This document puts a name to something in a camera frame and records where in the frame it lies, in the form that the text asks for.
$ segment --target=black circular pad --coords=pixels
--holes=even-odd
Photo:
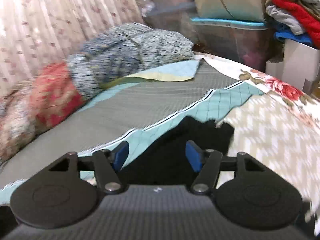
[[[256,230],[285,227],[294,222],[302,208],[302,198],[295,187],[282,178],[270,180],[263,172],[222,184],[215,202],[228,220]]]
[[[12,194],[15,217],[32,227],[53,229],[85,218],[97,205],[95,187],[65,172],[50,172],[45,178],[30,179]]]

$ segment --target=gray carbon fiber surface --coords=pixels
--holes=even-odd
[[[54,230],[25,225],[4,240],[308,240],[293,226],[252,231],[219,214],[206,196],[184,186],[131,185],[104,198],[98,209],[75,225]]]

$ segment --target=gray sheet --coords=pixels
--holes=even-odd
[[[68,151],[86,150],[142,128],[199,100],[209,89],[227,87],[229,78],[204,62],[187,82],[143,82],[94,107],[71,115],[15,155],[0,174],[0,188],[27,179]]]

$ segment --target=red towel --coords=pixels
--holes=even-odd
[[[310,15],[302,6],[288,0],[272,0],[276,6],[286,9],[294,16],[310,35],[317,48],[320,48],[320,22]]]

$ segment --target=curtain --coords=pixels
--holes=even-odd
[[[0,0],[0,96],[126,22],[143,23],[135,0]]]

